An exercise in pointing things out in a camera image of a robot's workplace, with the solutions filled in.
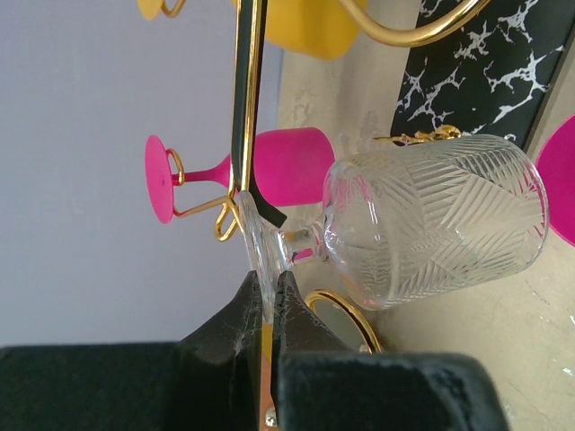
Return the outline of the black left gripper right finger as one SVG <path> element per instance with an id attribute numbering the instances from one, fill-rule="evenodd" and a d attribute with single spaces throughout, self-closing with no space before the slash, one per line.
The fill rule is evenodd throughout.
<path id="1" fill-rule="evenodd" d="M 304 304 L 290 271 L 275 296 L 271 396 L 283 430 L 509 429 L 476 359 L 356 352 Z"/>

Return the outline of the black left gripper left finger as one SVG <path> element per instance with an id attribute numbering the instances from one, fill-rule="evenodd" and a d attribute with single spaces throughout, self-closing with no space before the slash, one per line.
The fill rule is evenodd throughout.
<path id="1" fill-rule="evenodd" d="M 1 351 L 4 430 L 255 430 L 261 294 L 234 298 L 174 342 L 9 346 Z"/>

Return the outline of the clear glass cup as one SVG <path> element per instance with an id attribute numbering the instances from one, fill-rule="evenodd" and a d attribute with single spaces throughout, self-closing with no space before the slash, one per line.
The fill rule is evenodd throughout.
<path id="1" fill-rule="evenodd" d="M 517 274 L 549 229 L 539 172 L 493 135 L 342 158 L 326 174 L 322 213 L 295 231 L 265 222 L 247 191 L 235 202 L 266 321 L 280 276 L 297 263 L 331 264 L 354 303 L 380 311 Z"/>

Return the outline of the orange wine glass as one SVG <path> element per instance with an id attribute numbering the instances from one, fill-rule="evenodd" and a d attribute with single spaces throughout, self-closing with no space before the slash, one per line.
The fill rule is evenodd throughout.
<path id="1" fill-rule="evenodd" d="M 270 0 L 266 41 L 299 54 L 325 60 L 341 57 L 359 27 L 337 1 Z"/>

